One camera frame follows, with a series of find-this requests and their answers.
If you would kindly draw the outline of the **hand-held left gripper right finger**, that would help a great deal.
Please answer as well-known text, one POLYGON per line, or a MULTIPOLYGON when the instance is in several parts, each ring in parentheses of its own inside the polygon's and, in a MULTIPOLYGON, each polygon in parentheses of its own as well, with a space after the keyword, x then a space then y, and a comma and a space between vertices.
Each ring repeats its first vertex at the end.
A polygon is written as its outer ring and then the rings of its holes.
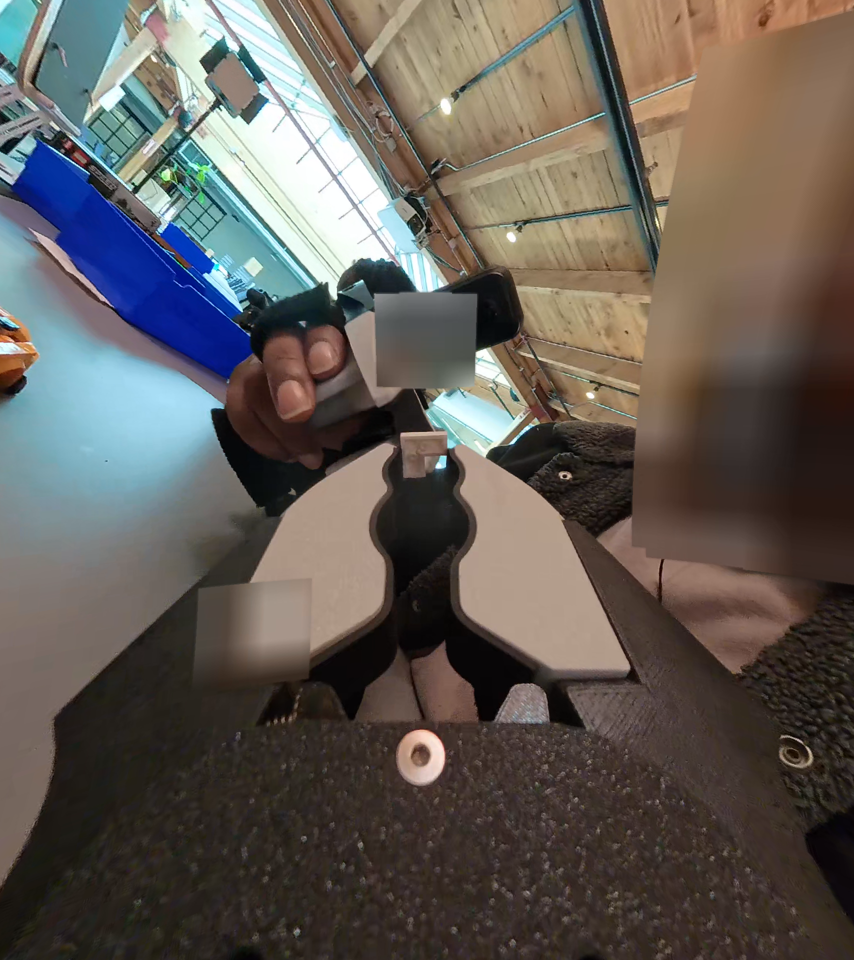
POLYGON ((452 448, 453 497, 466 516, 451 560, 450 665, 492 721, 513 687, 549 700, 564 685, 619 683, 630 660, 562 515, 469 448, 452 448))

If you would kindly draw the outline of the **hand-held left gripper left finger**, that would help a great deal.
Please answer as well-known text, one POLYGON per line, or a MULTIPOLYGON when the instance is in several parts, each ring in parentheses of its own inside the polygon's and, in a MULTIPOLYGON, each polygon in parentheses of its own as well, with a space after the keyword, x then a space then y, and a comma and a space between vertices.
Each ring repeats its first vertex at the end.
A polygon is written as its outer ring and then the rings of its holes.
POLYGON ((279 520, 250 583, 266 584, 271 680, 325 685, 347 714, 397 654, 394 563, 377 523, 397 446, 381 443, 306 491, 279 520))

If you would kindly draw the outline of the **light grey lego piece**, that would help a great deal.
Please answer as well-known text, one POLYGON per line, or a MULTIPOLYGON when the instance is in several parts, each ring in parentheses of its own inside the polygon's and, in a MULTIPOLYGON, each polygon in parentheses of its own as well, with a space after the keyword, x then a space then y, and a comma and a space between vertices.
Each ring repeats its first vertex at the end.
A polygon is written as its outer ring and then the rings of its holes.
POLYGON ((401 432, 399 450, 403 478, 425 478, 446 457, 448 436, 445 431, 438 430, 401 432))

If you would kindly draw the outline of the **person's right hand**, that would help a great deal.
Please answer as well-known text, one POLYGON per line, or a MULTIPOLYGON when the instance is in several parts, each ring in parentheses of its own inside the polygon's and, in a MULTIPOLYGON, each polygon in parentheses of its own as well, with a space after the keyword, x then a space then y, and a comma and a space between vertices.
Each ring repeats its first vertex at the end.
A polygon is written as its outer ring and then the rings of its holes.
POLYGON ((229 378, 224 409, 230 425, 265 458, 318 469, 324 450, 340 450, 361 425, 357 417, 311 424, 318 383, 335 378, 346 362, 346 337, 333 326, 275 332, 261 356, 244 360, 229 378))

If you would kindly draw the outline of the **white ceiling mounted device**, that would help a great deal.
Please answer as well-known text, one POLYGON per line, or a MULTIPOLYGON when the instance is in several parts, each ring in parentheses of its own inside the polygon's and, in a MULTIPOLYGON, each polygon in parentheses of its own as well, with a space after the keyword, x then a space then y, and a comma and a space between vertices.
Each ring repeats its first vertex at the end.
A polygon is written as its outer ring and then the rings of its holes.
POLYGON ((391 199, 376 216, 397 251, 405 255, 421 251, 435 228, 425 200, 412 191, 391 199))

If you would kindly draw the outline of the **large blue plastic bin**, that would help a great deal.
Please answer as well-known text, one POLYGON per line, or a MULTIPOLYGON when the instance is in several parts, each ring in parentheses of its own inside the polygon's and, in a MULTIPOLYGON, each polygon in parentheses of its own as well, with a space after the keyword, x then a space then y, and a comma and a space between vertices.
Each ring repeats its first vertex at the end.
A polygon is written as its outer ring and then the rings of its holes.
POLYGON ((249 334, 116 205, 88 186, 57 244, 134 328, 227 379, 251 355, 249 334))

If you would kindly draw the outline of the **green potted plant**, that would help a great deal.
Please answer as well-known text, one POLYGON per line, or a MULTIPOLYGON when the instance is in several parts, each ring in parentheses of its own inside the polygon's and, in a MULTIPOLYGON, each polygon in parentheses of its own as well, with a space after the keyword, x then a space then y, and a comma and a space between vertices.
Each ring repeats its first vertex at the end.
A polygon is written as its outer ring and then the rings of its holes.
POLYGON ((210 173, 211 166, 208 163, 182 163, 175 159, 163 166, 156 178, 170 199, 182 197, 207 206, 205 184, 210 173))

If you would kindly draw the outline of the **studio light panel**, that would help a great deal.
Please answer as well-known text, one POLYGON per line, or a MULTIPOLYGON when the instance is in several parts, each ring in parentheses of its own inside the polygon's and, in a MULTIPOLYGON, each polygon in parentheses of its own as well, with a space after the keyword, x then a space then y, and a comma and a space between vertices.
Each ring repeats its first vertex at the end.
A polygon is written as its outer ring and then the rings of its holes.
POLYGON ((237 49, 222 37, 200 58, 205 84, 217 104, 233 118, 252 125, 269 101, 266 75, 244 45, 237 49))

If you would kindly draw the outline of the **white paper sheets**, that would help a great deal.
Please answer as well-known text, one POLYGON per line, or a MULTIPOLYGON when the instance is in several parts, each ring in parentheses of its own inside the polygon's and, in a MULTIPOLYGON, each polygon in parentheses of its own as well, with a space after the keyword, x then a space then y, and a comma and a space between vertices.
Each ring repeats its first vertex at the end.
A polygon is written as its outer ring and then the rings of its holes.
POLYGON ((48 256, 68 278, 75 282, 96 302, 113 309, 111 302, 103 295, 103 293, 95 286, 95 284, 84 275, 84 273, 75 264, 73 259, 55 240, 33 229, 29 229, 28 234, 31 236, 32 242, 35 244, 35 246, 43 251, 46 256, 48 256))

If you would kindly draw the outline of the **small blue plastic bin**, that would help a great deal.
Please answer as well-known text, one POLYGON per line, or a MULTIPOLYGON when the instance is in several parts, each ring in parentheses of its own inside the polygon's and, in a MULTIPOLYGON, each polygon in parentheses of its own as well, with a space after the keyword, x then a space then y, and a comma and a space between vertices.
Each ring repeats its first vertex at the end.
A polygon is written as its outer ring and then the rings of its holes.
POLYGON ((57 230, 71 222, 95 193, 82 167, 41 142, 35 143, 11 190, 57 230))

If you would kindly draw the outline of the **dark board with wooden frame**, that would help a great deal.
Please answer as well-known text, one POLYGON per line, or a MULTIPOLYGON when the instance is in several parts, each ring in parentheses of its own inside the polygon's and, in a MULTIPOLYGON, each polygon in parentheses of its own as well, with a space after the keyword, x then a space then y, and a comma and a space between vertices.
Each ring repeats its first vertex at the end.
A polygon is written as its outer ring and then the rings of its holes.
POLYGON ((43 1, 18 59, 19 90, 69 135, 82 133, 128 1, 43 1))

